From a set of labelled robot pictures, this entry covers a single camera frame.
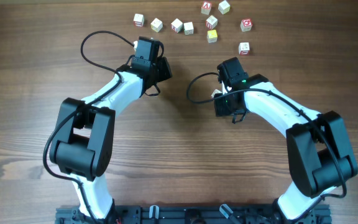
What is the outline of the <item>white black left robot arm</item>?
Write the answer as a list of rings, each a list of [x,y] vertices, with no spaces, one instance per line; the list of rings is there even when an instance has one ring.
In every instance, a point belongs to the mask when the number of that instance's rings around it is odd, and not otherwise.
[[[116,117],[150,87],[172,77],[163,44],[140,37],[135,53],[115,69],[114,78],[82,100],[65,99],[44,148],[43,165],[52,176],[69,180],[80,204],[59,208],[56,223],[121,223],[105,171],[112,156]]]

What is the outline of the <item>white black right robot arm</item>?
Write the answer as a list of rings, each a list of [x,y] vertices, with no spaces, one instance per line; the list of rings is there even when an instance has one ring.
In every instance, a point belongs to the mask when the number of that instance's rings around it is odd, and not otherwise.
[[[238,58],[219,64],[222,93],[214,95],[217,116],[255,113],[286,139],[292,182],[275,201],[282,223],[305,218],[332,191],[345,187],[358,165],[343,118],[334,111],[320,113],[301,106],[263,75],[248,76]]]

